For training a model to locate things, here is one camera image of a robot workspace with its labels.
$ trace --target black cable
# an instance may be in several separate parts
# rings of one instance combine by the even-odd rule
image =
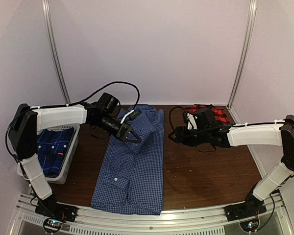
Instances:
[[[294,174],[290,176],[290,178],[293,178],[293,177],[294,177]]]
[[[271,198],[271,200],[272,200],[272,202],[273,202],[273,209],[272,209],[272,212],[271,212],[271,214],[270,214],[268,220],[263,224],[263,226],[261,226],[260,228],[257,228],[257,231],[263,229],[263,228],[268,224],[268,222],[270,221],[270,219],[271,219],[272,216],[273,216],[274,209],[275,209],[275,202],[274,202],[274,199],[273,199],[272,195],[270,194],[269,196],[270,196],[270,198]]]
[[[246,125],[225,125],[225,126],[231,126],[231,127],[245,127],[245,126],[255,126],[255,125],[270,125],[270,124],[288,124],[283,121],[278,121],[278,122],[256,122],[256,123],[248,123]]]
[[[84,101],[90,99],[91,97],[93,97],[93,96],[94,96],[95,94],[97,94],[98,92],[102,91],[102,90],[105,89],[106,87],[111,86],[111,85],[113,85],[113,84],[127,84],[127,85],[132,86],[132,87],[134,87],[134,88],[136,89],[136,91],[137,91],[137,99],[136,99],[136,102],[135,102],[135,104],[134,104],[134,108],[135,108],[135,107],[137,106],[138,102],[139,102],[139,99],[140,99],[140,92],[139,92],[137,86],[135,86],[134,84],[129,83],[129,82],[123,82],[123,81],[114,81],[114,82],[110,82],[110,83],[106,84],[105,86],[101,87],[100,89],[96,90],[95,92],[93,92],[90,96],[88,96],[88,97],[86,97],[85,99],[82,99],[82,100],[80,100],[80,101],[78,101],[78,102],[75,102],[75,103],[71,103],[71,104],[68,104],[68,105],[66,105],[66,104],[60,104],[60,105],[46,105],[46,106],[40,106],[40,108],[41,108],[41,109],[46,109],[46,108],[62,108],[62,107],[67,107],[67,106],[74,106],[74,105],[80,104],[80,103],[82,103],[82,102],[84,102]],[[36,109],[38,109],[38,107],[33,107],[33,108],[30,108],[29,110],[36,110]],[[10,128],[12,127],[13,123],[14,123],[15,121],[17,121],[22,115],[24,115],[24,114],[25,114],[27,111],[29,111],[29,110],[25,110],[24,112],[21,112],[16,118],[14,118],[14,119],[9,123],[9,125],[8,125],[8,127],[7,127],[7,129],[6,129],[6,131],[5,131],[5,137],[4,137],[5,147],[6,147],[7,151],[8,151],[8,153],[14,158],[14,160],[15,160],[17,163],[19,163],[20,160],[18,159],[18,156],[17,156],[16,154],[13,154],[13,153],[11,152],[11,150],[10,150],[10,148],[9,148],[9,146],[8,146],[8,141],[7,141],[7,139],[8,139],[8,134],[9,134]]]
[[[49,212],[49,214],[51,214],[52,218],[55,218],[55,215],[44,205],[43,201],[37,196],[37,193],[35,192],[33,186],[31,187],[31,189],[33,190],[33,194],[35,195],[34,197],[36,197],[37,200],[40,202],[40,205],[42,205],[45,210]]]
[[[220,130],[223,127],[225,127],[225,126],[221,125],[221,126],[209,127],[209,128],[206,128],[206,129],[194,131],[191,134],[183,135],[183,137],[190,137],[190,136],[197,135],[197,134],[200,134],[200,133],[203,133],[203,132],[207,132],[207,131],[216,131],[216,130]]]
[[[38,207],[38,205],[33,205],[33,200],[35,200],[35,198],[37,198],[37,197],[34,196],[34,197],[30,200],[30,204],[31,204],[33,207]]]
[[[172,124],[171,114],[172,114],[173,110],[175,110],[175,109],[182,109],[183,113],[186,113],[186,110],[182,106],[175,106],[170,110],[170,112],[169,112],[169,124],[170,124],[173,131],[174,131],[174,126]]]
[[[198,152],[200,152],[200,153],[213,153],[213,152],[215,152],[215,151],[217,150],[217,148],[214,147],[214,146],[212,146],[212,147],[214,148],[214,150],[202,151],[202,150],[199,150],[199,149],[197,148],[197,146],[195,146],[195,149],[196,149]]]
[[[91,95],[89,95],[88,97],[86,97],[85,99],[82,99],[78,102],[75,102],[75,103],[72,103],[72,104],[69,104],[69,106],[73,106],[73,105],[76,105],[76,104],[80,104],[82,102],[85,102],[86,100],[90,99],[91,97],[93,97],[95,94],[97,94],[98,92],[102,91],[103,89],[105,89],[106,87],[108,86],[111,86],[113,84],[127,84],[129,86],[132,86],[136,89],[137,91],[137,99],[136,99],[136,102],[134,104],[134,107],[133,109],[135,109],[135,107],[137,106],[138,102],[139,102],[139,98],[140,98],[140,92],[139,92],[139,89],[137,88],[137,86],[135,86],[134,84],[132,83],[129,83],[129,82],[123,82],[123,81],[114,81],[114,82],[110,82],[108,83],[107,85],[104,85],[103,87],[101,87],[100,89],[96,90],[95,92],[93,92]]]

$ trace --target shirt cuff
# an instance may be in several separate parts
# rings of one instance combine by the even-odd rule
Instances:
[[[124,177],[118,177],[113,175],[108,175],[105,179],[105,183],[108,185],[113,185],[117,188],[126,189],[129,179]]]

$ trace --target blue checkered shirt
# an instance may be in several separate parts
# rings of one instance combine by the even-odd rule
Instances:
[[[159,215],[163,199],[164,111],[138,105],[127,123],[140,144],[111,137],[92,198],[92,208],[121,214]],[[128,111],[121,110],[119,117]]]
[[[37,139],[37,155],[46,177],[59,175],[64,157],[69,149],[74,128],[64,131],[43,130]]]

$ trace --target pink wall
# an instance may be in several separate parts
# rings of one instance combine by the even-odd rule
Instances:
[[[294,0],[258,1],[246,68],[234,102],[241,122],[271,121],[294,114]],[[256,146],[268,172],[282,148]],[[294,226],[294,178],[281,189]]]
[[[21,103],[64,102],[47,41],[40,0],[0,0],[0,235],[27,189],[5,150],[4,133]]]
[[[226,104],[248,8],[249,0],[50,1],[71,100],[126,80],[149,104]],[[136,99],[131,87],[108,91]]]

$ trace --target wooden table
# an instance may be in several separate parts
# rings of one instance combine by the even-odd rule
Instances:
[[[171,132],[168,116],[172,107],[156,106],[165,111],[163,209],[198,208],[243,201],[261,179],[247,146],[217,148],[216,152],[200,153],[195,148],[174,143],[167,138]],[[173,112],[172,122],[184,125],[181,110]],[[79,144],[66,183],[52,185],[59,202],[91,205],[109,138],[96,140],[90,136],[90,130],[88,125],[81,126]],[[106,135],[99,128],[94,132],[102,137]],[[212,149],[209,144],[198,148]]]

